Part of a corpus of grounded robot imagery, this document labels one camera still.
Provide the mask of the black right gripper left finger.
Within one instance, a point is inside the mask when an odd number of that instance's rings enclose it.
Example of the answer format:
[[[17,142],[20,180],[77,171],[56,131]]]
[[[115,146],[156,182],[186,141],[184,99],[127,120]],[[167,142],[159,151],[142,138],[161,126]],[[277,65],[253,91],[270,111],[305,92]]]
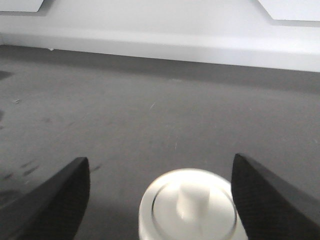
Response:
[[[0,191],[2,240],[72,240],[90,198],[90,165],[77,157],[33,190]]]

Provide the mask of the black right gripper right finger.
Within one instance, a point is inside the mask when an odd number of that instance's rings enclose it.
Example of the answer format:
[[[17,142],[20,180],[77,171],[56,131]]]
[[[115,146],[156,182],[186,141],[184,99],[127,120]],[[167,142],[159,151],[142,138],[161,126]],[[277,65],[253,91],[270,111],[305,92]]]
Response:
[[[231,193],[250,240],[318,240],[320,202],[243,153],[233,159]]]

